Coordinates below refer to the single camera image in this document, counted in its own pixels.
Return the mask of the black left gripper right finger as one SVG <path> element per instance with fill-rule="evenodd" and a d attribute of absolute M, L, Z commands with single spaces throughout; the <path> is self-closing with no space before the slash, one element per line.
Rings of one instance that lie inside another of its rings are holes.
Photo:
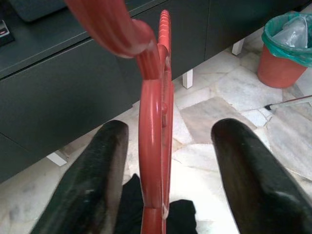
<path fill-rule="evenodd" d="M 240 233 L 311 233 L 311 199 L 247 125 L 219 120 L 211 138 Z"/>

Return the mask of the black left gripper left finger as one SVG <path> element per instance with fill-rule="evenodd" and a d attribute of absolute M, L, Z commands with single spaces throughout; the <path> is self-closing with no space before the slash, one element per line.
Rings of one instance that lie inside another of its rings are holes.
<path fill-rule="evenodd" d="M 112 234 L 122 193 L 129 128 L 111 120 L 65 172 L 33 234 Z"/>

